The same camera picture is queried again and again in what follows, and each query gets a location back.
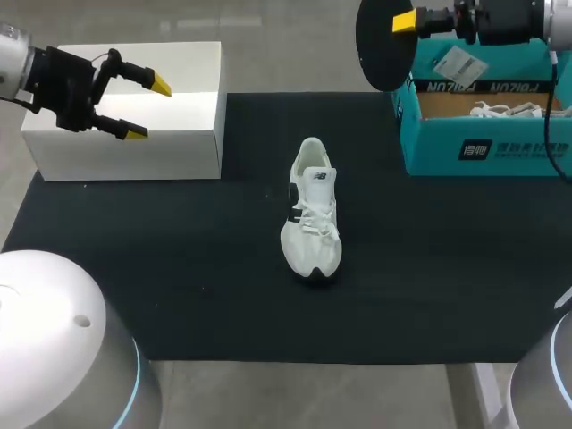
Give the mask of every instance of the shoe sole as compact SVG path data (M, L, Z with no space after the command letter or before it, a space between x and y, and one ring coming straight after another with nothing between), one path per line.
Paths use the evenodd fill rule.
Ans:
M312 273L308 277L304 277L290 269L294 277L300 282L305 284L306 286L312 287L326 287L332 285L336 282L338 278L338 273L340 272L340 268L338 267L336 271L329 277L326 277L319 268L314 268Z

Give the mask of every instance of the sneaker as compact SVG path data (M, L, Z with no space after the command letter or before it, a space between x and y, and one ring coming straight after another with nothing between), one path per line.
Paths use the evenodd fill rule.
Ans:
M304 140L290 171L290 212L280 239L290 268L309 280L331 278L340 265L336 174L324 144Z

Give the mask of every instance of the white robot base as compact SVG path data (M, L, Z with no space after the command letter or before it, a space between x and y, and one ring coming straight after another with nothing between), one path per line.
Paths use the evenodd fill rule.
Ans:
M0 427L157 429L149 363L96 282L39 251L0 255Z

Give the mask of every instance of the gray floor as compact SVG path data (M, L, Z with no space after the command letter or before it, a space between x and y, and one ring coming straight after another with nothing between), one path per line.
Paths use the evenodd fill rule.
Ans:
M433 7L450 2L424 2ZM3 0L37 46L222 40L230 91L370 91L354 47L358 0ZM34 164L23 111L0 104L0 244ZM497 366L505 383L512 366ZM156 363L164 429L455 427L443 366Z

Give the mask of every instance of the white shoe box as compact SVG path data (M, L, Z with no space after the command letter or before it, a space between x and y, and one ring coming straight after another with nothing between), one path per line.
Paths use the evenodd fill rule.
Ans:
M121 77L110 81L97 113L148 128L148 139L119 140L96 129L74 133L57 128L53 112L27 112L21 133L44 179L220 179L226 115L221 43L59 46L89 60L112 47L123 61L160 74L172 97Z

